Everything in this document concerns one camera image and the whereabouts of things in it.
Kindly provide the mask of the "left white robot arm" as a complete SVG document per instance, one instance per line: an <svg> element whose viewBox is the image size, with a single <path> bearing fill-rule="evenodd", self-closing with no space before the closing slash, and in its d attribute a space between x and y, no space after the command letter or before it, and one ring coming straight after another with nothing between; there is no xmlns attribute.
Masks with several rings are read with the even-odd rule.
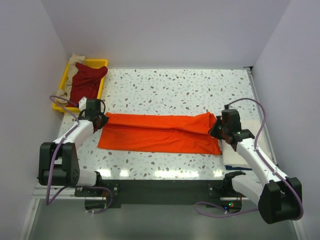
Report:
<svg viewBox="0 0 320 240"><path fill-rule="evenodd" d="M42 186L83 187L92 196L99 196L104 184L96 171L80 170L77 150L108 122L101 99L83 97L80 113L72 127L53 142L44 142L39 149L38 181Z"/></svg>

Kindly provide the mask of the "orange t-shirt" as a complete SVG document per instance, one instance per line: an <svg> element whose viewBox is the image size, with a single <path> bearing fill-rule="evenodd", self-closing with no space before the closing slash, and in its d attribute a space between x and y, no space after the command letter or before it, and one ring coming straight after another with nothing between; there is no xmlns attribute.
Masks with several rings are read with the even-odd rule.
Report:
<svg viewBox="0 0 320 240"><path fill-rule="evenodd" d="M222 151L209 131L216 123L210 112L188 115L107 113L98 148L105 150L208 154Z"/></svg>

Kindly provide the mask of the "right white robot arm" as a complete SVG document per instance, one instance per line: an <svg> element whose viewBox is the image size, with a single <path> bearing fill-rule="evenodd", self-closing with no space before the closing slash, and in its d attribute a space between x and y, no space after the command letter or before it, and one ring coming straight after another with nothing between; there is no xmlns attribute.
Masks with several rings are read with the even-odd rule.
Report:
<svg viewBox="0 0 320 240"><path fill-rule="evenodd" d="M217 116L209 134L230 145L245 159L259 180L250 180L241 171L228 173L222 185L227 196L233 197L241 193L249 198L257 205L267 224L302 218L302 183L297 177L289 177L270 160L258 146L258 138L250 130L242 128L237 110L224 109Z"/></svg>

